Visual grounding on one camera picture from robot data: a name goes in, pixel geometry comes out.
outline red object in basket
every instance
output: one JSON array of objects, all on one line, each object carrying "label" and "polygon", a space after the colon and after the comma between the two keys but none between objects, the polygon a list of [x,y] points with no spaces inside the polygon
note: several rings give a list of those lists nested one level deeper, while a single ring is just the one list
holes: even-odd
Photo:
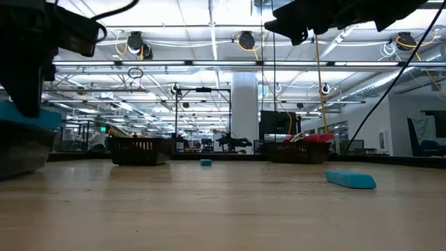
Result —
[{"label": "red object in basket", "polygon": [[304,141],[306,142],[319,142],[319,135],[318,134],[313,134],[313,135],[308,135],[304,138]]},{"label": "red object in basket", "polygon": [[325,134],[319,135],[319,142],[326,143],[326,142],[332,140],[334,137],[335,136],[331,132],[325,133]]},{"label": "red object in basket", "polygon": [[288,136],[284,139],[283,143],[289,143],[294,138],[294,135]]}]

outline wicker basket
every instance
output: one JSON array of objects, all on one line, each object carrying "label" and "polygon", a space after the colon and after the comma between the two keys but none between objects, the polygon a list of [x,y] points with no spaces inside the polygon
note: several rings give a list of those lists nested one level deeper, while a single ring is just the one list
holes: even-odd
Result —
[{"label": "wicker basket", "polygon": [[114,137],[108,148],[115,165],[154,166],[170,160],[174,144],[170,139]]},{"label": "wicker basket", "polygon": [[321,164],[328,159],[330,143],[265,143],[263,147],[271,162]]}]

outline small blue foam piece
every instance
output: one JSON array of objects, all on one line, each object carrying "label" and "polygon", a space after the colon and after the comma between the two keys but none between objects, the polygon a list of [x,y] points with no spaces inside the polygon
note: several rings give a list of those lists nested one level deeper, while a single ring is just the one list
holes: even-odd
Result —
[{"label": "small blue foam piece", "polygon": [[374,189],[376,183],[370,174],[347,171],[325,171],[328,182],[354,189]]},{"label": "small blue foam piece", "polygon": [[212,165],[212,160],[200,160],[200,165],[208,167]]}]

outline blue foam block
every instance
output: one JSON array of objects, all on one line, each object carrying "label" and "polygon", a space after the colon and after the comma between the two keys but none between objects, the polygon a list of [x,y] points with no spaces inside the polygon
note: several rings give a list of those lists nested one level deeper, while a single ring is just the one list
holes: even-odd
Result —
[{"label": "blue foam block", "polygon": [[12,102],[0,102],[1,120],[33,125],[44,129],[56,129],[61,127],[62,115],[58,112],[40,109],[38,118],[27,118],[19,112]]},{"label": "blue foam block", "polygon": [[212,160],[200,160],[200,165],[208,167],[212,165]]},{"label": "blue foam block", "polygon": [[347,188],[374,189],[375,180],[369,174],[361,174],[347,171],[325,171],[325,178],[328,182],[343,185]]}]

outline wooden table surface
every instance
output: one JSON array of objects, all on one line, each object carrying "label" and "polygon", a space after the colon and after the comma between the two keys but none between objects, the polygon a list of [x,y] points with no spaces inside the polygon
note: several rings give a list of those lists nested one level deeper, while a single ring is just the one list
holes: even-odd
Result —
[{"label": "wooden table surface", "polygon": [[[376,190],[327,183],[368,172]],[[446,172],[364,163],[48,163],[0,182],[0,250],[446,250]]]}]

